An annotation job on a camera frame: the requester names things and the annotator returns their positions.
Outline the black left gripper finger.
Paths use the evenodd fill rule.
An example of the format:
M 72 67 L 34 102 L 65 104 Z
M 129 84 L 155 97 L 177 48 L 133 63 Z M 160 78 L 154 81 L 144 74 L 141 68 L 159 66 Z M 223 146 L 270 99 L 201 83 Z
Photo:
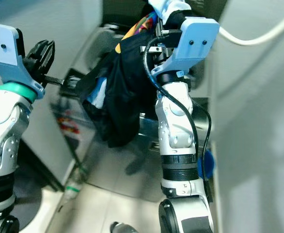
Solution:
M 48 83 L 59 85 L 61 88 L 69 91 L 73 91 L 75 89 L 79 80 L 81 80 L 81 78 L 74 75 L 66 76 L 64 79 L 47 76 Z

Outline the white garment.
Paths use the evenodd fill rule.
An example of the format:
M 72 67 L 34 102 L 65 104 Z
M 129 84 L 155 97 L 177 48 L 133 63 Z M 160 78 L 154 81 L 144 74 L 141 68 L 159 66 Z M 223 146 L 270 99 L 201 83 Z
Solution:
M 153 7 L 162 25 L 167 23 L 172 13 L 182 10 L 191 10 L 190 4 L 186 3 L 185 0 L 148 0 L 148 3 Z

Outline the black garment with colourful print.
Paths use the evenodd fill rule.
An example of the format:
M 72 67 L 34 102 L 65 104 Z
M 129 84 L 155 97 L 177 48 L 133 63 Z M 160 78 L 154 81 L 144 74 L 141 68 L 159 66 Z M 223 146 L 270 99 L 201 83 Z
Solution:
M 154 102 L 155 88 L 144 71 L 140 47 L 159 21 L 148 13 L 75 86 L 80 104 L 109 147 L 126 146 L 139 131 L 139 115 Z

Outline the silver washing machine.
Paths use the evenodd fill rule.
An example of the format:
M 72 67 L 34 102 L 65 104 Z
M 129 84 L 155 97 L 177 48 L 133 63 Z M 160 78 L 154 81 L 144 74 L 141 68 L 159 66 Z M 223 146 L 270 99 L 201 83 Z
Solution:
M 164 194 L 160 189 L 162 169 L 154 104 L 140 114 L 140 130 L 132 142 L 109 147 L 74 92 L 77 81 L 117 46 L 126 31 L 124 25 L 106 23 L 89 36 L 57 98 L 51 100 L 50 109 L 88 184 L 131 198 L 161 202 Z

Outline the clear bottle with green band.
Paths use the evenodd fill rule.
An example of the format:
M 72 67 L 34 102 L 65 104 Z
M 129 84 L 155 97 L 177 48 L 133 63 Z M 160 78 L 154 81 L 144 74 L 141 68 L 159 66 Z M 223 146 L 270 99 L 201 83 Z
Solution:
M 84 184 L 85 182 L 80 180 L 68 180 L 68 182 L 66 183 L 66 188 L 64 190 L 63 203 L 74 200 L 84 187 Z

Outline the blue round cap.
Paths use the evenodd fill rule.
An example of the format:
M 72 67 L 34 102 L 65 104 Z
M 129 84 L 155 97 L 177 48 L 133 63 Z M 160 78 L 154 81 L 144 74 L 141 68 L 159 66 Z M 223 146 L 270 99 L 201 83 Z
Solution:
M 206 179 L 210 180 L 213 177 L 215 168 L 215 160 L 210 149 L 206 149 L 204 155 L 198 158 L 198 176 L 202 178 L 202 169 L 205 169 Z

